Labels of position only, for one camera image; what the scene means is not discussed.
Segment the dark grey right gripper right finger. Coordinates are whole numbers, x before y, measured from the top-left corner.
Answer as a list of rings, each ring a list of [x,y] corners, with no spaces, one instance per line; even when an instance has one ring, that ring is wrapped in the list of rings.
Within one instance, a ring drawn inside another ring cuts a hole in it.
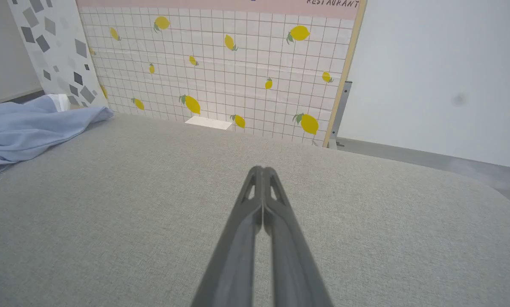
[[[274,306],[333,306],[280,178],[271,167],[264,168],[264,228],[271,239]]]

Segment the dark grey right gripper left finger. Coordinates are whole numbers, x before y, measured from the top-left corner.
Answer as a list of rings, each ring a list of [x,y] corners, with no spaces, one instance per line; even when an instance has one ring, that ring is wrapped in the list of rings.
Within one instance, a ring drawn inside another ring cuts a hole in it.
[[[255,239],[263,212],[263,168],[251,168],[233,205],[191,305],[251,307]]]

